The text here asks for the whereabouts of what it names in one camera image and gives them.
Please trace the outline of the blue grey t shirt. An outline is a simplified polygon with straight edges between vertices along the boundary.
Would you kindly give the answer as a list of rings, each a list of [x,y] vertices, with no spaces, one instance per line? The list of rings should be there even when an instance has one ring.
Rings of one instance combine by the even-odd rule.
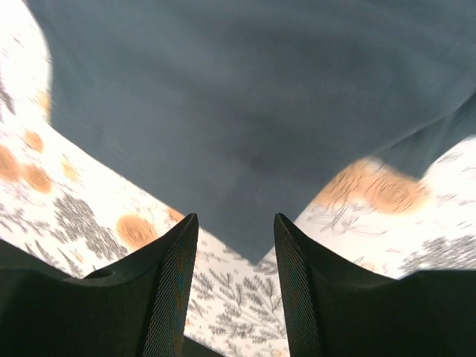
[[[52,127],[256,262],[347,165],[475,133],[473,1],[29,1]]]

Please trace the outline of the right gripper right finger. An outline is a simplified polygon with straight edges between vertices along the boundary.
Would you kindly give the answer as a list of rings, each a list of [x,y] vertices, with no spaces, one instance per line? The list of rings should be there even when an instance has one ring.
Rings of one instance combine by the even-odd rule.
[[[475,272],[396,280],[310,239],[286,216],[274,243],[292,356],[473,356]]]

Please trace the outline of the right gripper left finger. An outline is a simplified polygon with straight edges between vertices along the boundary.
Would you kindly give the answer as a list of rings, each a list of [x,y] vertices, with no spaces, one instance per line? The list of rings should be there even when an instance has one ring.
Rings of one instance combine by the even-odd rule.
[[[3,356],[180,356],[199,221],[74,278],[1,244]]]

